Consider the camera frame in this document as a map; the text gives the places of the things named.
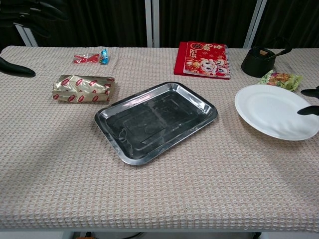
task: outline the table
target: table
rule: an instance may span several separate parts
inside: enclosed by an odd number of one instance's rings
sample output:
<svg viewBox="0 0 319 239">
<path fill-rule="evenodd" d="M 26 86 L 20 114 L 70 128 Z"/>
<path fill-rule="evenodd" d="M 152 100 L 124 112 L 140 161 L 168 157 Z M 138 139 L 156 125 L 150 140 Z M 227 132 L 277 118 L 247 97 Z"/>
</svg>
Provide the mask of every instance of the table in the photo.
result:
<svg viewBox="0 0 319 239">
<path fill-rule="evenodd" d="M 229 49 L 229 81 L 174 75 L 176 48 L 114 47 L 107 66 L 71 64 L 74 53 L 101 50 L 2 51 L 36 77 L 0 73 L 1 230 L 319 232 L 319 134 L 279 140 L 239 117 L 235 94 L 258 81 L 240 68 L 248 49 Z M 275 68 L 304 76 L 300 95 L 319 85 L 319 49 L 293 49 Z M 52 99 L 53 82 L 64 74 L 115 77 L 112 102 L 181 82 L 217 107 L 218 120 L 146 165 L 126 165 L 95 125 L 105 103 Z"/>
</svg>

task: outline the red candy wrapper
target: red candy wrapper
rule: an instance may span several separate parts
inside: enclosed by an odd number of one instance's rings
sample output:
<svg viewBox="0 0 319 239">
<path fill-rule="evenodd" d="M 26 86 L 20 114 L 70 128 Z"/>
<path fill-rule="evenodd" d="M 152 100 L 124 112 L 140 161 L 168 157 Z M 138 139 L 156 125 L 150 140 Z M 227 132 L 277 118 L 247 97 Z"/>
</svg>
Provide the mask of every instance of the red candy wrapper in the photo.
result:
<svg viewBox="0 0 319 239">
<path fill-rule="evenodd" d="M 115 88 L 112 77 L 61 76 L 53 84 L 53 99 L 72 103 L 109 102 Z"/>
</svg>

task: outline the tray rim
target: tray rim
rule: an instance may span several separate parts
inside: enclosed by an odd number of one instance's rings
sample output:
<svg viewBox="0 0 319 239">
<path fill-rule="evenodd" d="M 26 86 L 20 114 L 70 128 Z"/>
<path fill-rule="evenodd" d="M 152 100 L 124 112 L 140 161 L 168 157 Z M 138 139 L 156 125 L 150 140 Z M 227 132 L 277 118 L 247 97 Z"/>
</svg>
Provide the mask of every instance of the tray rim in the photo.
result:
<svg viewBox="0 0 319 239">
<path fill-rule="evenodd" d="M 172 138 L 168 143 L 164 144 L 165 147 L 159 147 L 157 148 L 157 150 L 153 150 L 151 151 L 147 156 L 142 157 L 140 159 L 133 159 L 133 158 L 129 158 L 127 157 L 123 151 L 121 150 L 120 146 L 117 144 L 117 142 L 115 141 L 115 139 L 112 137 L 112 135 L 110 133 L 107 132 L 107 130 L 105 129 L 104 125 L 102 124 L 101 120 L 100 120 L 100 114 L 101 112 L 103 112 L 104 110 L 107 110 L 109 108 L 112 107 L 116 107 L 117 105 L 127 102 L 130 99 L 133 99 L 137 96 L 140 96 L 142 94 L 145 94 L 147 92 L 150 92 L 156 88 L 159 88 L 161 86 L 164 85 L 168 85 L 168 84 L 176 84 L 179 85 L 180 87 L 182 87 L 184 90 L 186 90 L 187 92 L 191 93 L 192 95 L 194 95 L 195 97 L 199 98 L 201 101 L 203 101 L 205 104 L 207 104 L 208 106 L 211 107 L 211 109 L 213 110 L 213 114 L 207 118 L 206 120 L 202 121 L 201 123 L 197 124 L 196 126 L 192 127 L 189 130 L 184 131 L 182 134 L 178 135 L 175 138 Z M 208 125 L 209 123 L 213 122 L 216 118 L 218 117 L 218 111 L 217 108 L 211 104 L 209 101 L 207 101 L 206 99 L 204 99 L 202 96 L 200 96 L 199 94 L 197 94 L 196 92 L 192 91 L 190 88 L 188 88 L 187 86 L 183 85 L 182 83 L 179 82 L 174 82 L 174 81 L 167 81 L 161 84 L 158 84 L 156 86 L 150 87 L 146 90 L 143 90 L 141 92 L 138 92 L 136 94 L 133 94 L 129 97 L 126 97 L 122 100 L 119 100 L 111 105 L 109 105 L 108 107 L 102 108 L 100 109 L 94 116 L 95 119 L 95 123 L 97 124 L 98 128 L 101 130 L 101 132 L 104 134 L 104 136 L 106 137 L 106 139 L 108 140 L 108 142 L 111 144 L 112 148 L 116 151 L 117 155 L 119 156 L 119 158 L 129 164 L 129 165 L 143 165 L 148 163 L 149 161 L 153 160 L 155 157 L 159 156 L 160 154 L 162 154 L 163 152 L 165 152 L 166 150 L 170 149 L 171 147 L 173 147 L 174 145 L 178 144 L 179 142 L 183 141 L 185 138 L 191 136 L 192 134 L 194 134 L 195 132 L 197 132 L 198 130 L 200 130 L 201 128 L 205 127 L 206 125 Z"/>
</svg>

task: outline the textured tablecloth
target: textured tablecloth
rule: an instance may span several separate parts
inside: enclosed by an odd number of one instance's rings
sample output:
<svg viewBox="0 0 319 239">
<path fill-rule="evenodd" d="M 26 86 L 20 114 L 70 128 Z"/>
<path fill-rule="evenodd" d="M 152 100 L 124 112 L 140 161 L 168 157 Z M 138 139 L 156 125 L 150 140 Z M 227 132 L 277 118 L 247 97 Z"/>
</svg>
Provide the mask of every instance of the textured tablecloth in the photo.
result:
<svg viewBox="0 0 319 239">
<path fill-rule="evenodd" d="M 235 94 L 258 81 L 240 69 L 247 49 L 229 49 L 229 81 L 174 75 L 175 48 L 110 48 L 107 66 L 71 64 L 75 52 L 101 49 L 2 51 L 36 77 L 0 73 L 0 229 L 319 232 L 319 135 L 279 140 L 240 118 Z M 297 94 L 319 85 L 319 49 L 293 49 L 275 67 L 304 76 Z M 64 74 L 115 77 L 112 102 L 181 82 L 217 107 L 218 120 L 150 163 L 130 166 L 95 125 L 104 103 L 52 99 L 52 84 Z"/>
</svg>

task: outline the wrapped food package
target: wrapped food package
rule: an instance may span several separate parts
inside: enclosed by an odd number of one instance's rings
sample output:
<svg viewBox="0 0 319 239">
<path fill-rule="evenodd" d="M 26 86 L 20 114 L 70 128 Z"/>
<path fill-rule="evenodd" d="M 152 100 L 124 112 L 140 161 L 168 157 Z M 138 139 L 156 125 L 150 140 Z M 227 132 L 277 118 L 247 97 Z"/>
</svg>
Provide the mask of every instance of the wrapped food package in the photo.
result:
<svg viewBox="0 0 319 239">
<path fill-rule="evenodd" d="M 289 91 L 294 91 L 298 87 L 302 78 L 303 77 L 299 75 L 277 73 L 271 70 L 261 78 L 258 84 L 279 86 Z"/>
<path fill-rule="evenodd" d="M 72 103 L 109 102 L 114 88 L 112 77 L 60 76 L 53 84 L 52 96 L 55 100 Z"/>
</svg>

